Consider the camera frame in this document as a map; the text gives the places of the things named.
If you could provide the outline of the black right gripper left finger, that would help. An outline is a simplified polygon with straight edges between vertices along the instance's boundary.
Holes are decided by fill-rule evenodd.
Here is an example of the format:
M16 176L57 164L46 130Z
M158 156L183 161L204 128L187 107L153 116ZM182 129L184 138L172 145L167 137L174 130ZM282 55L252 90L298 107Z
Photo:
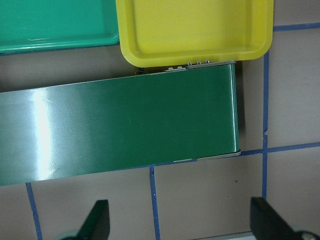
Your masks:
M110 235L109 202L97 200L76 235L77 240L107 240Z

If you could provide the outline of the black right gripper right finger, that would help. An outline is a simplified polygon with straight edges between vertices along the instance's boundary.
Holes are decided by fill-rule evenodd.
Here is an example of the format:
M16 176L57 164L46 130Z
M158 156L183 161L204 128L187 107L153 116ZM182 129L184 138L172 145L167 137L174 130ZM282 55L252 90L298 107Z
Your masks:
M319 235L294 230L262 197L250 199L250 230L257 240L318 240Z

